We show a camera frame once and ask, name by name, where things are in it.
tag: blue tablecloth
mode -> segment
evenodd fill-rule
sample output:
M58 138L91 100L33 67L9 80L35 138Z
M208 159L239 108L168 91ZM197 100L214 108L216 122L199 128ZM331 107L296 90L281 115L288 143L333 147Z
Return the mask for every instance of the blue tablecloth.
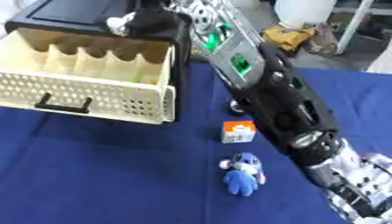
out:
M392 76L303 73L360 153L390 154ZM344 223L261 135L219 142L237 118L209 65L192 65L189 81L181 122L163 126L0 108L0 223ZM243 151L268 179L250 198L227 194L218 168Z

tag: perforated plastic drawer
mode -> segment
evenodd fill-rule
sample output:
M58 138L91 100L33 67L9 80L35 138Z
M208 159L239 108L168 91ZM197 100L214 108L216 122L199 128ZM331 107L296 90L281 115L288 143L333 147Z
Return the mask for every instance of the perforated plastic drawer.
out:
M0 40L0 106L171 122L174 46L20 28Z

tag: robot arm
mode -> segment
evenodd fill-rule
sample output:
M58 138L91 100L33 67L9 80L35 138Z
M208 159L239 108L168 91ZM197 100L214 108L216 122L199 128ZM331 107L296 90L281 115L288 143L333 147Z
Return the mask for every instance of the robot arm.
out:
M292 64L229 0L172 1L187 14L191 36L257 128L325 192L332 208L352 223L392 223L392 159L360 157L340 136L333 114ZM110 18L126 35L135 14Z

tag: white bucket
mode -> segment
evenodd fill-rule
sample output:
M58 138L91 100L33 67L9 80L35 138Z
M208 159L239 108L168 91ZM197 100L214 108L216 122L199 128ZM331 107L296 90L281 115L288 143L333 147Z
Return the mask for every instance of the white bucket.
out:
M282 25L299 29L326 22L335 4L336 0L277 0L275 12Z

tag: blue plush toy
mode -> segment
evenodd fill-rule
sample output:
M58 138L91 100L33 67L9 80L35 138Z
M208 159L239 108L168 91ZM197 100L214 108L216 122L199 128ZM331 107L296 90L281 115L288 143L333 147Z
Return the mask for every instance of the blue plush toy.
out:
M241 153L220 162L220 168L229 170L223 181L227 183L227 190L232 194L241 193L250 196L257 190L257 185L265 183L265 176L260 160L252 153Z

